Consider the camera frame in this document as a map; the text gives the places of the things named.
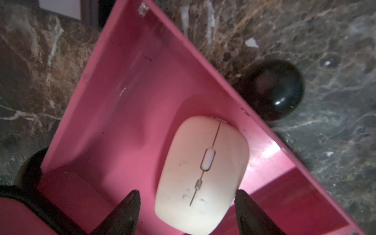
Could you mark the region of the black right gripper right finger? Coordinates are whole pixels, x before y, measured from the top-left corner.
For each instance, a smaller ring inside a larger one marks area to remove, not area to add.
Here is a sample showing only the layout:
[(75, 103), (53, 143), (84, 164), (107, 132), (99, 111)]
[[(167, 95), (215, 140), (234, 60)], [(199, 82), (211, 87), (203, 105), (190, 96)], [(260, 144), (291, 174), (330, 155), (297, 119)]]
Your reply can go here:
[(285, 235), (244, 190), (237, 190), (235, 209), (240, 235)]

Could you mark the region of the pale pink computer mouse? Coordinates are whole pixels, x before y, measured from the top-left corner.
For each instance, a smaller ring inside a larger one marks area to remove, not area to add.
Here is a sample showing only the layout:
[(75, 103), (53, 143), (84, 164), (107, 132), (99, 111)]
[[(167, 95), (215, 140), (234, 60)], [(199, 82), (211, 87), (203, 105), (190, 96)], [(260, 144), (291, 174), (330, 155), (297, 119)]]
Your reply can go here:
[(210, 234), (230, 208), (248, 162), (248, 142), (236, 128), (212, 117), (185, 120), (158, 184), (157, 217), (186, 234)]

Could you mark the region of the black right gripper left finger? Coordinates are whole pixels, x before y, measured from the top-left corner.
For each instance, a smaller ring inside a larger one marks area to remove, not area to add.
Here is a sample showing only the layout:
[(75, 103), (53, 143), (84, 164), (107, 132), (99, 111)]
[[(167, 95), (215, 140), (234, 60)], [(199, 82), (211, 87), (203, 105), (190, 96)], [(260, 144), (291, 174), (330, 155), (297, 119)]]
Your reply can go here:
[(91, 232), (91, 235), (134, 235), (137, 231), (140, 208), (140, 192), (133, 190)]

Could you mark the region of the black drawer cabinet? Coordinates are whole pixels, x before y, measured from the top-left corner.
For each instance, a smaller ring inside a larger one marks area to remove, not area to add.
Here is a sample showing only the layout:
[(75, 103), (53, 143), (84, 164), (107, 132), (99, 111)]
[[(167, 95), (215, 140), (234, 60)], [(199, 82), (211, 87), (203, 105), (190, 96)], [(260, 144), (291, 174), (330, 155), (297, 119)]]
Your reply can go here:
[(37, 189), (47, 150), (38, 151), (22, 165), (12, 186), (1, 185), (2, 235), (86, 234)]

